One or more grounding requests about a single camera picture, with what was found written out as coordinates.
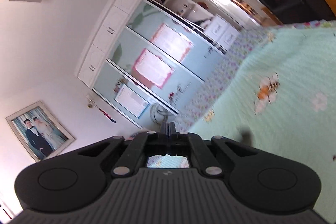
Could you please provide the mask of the white standing fan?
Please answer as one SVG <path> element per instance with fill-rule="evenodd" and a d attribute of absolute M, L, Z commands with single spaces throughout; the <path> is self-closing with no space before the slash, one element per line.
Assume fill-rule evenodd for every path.
<path fill-rule="evenodd" d="M 173 115 L 173 113 L 158 103 L 155 103 L 150 107 L 150 119 L 157 125 L 161 125 L 162 122 L 167 122 Z"/>

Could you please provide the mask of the framed wedding photo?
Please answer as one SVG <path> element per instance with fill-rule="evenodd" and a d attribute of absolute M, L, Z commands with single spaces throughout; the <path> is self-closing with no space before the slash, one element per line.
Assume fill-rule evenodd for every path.
<path fill-rule="evenodd" d="M 6 121 L 22 146 L 36 162 L 60 154 L 76 140 L 42 101 L 11 114 L 6 117 Z"/>

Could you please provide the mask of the mint quilted bee bedspread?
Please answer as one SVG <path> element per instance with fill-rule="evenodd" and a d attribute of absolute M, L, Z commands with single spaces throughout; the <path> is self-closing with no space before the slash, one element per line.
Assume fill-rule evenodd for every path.
<path fill-rule="evenodd" d="M 238 140 L 311 167 L 315 210 L 335 221 L 335 27 L 279 29 L 242 62 L 212 108 L 187 132 Z"/>

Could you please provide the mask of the white drawer unit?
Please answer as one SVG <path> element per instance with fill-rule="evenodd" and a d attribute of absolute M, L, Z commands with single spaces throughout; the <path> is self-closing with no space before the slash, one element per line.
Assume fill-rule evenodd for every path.
<path fill-rule="evenodd" d="M 204 33 L 227 51 L 240 34 L 236 28 L 218 15 L 211 19 Z"/>

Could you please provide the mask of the white sliding door wardrobe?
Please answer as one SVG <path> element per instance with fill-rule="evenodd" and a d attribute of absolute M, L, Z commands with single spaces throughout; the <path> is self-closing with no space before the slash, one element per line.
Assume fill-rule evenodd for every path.
<path fill-rule="evenodd" d="M 113 0 L 77 76 L 137 127 L 159 128 L 151 105 L 174 120 L 227 52 L 204 33 L 215 15 L 239 32 L 268 19 L 259 0 Z"/>

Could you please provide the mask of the floral bed sheet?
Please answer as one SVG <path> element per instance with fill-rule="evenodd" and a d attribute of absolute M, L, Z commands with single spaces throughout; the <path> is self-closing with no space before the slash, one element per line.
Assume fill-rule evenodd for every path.
<path fill-rule="evenodd" d="M 334 28 L 335 21 L 315 20 L 308 23 L 286 24 L 273 27 L 258 27 L 240 32 L 230 46 L 224 59 L 215 66 L 207 77 L 205 84 L 193 96 L 175 119 L 178 131 L 187 132 L 210 108 L 226 90 L 235 77 L 242 62 L 258 46 L 264 46 L 275 39 L 279 29 L 311 29 Z"/>

